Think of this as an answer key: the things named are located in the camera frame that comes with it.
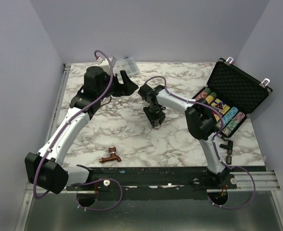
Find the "blue playing card deck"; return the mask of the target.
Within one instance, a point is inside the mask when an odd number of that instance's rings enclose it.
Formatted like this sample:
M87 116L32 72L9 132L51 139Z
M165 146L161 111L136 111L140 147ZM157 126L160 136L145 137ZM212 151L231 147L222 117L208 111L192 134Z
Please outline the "blue playing card deck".
M230 107L218 98L211 103L211 106L221 115L225 115L230 110Z

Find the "red triangular dealer button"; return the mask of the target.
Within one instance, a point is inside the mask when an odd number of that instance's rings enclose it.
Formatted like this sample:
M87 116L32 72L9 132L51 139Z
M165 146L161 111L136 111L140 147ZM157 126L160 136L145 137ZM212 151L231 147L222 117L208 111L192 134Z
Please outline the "red triangular dealer button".
M215 105L216 108L220 109L220 110L223 110L223 103L222 102L219 102Z

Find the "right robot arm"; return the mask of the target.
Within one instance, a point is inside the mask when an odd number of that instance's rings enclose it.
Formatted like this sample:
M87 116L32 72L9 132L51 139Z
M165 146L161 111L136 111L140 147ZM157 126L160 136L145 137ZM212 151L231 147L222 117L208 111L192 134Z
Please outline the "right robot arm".
M226 183L227 170L219 160L211 139L218 131L211 107L206 101L196 101L168 92L163 85L151 88L144 84L138 94L148 103L143 108L149 122L155 129L160 128L166 115L163 112L169 107L185 116L190 135L199 140L208 164L208 179L211 187L218 189Z

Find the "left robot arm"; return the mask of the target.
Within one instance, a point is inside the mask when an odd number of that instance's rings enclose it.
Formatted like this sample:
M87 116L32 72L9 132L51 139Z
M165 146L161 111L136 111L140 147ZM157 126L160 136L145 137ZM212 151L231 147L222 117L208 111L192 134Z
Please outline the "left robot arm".
M120 74L122 83L119 83L117 75L111 77L102 67L87 68L84 84L72 98L61 125L37 153L28 153L25 157L30 183L55 194L68 185L78 184L83 190L93 187L94 178L86 167L63 168L62 165L79 132L101 107L102 99L130 96L138 89L124 70Z

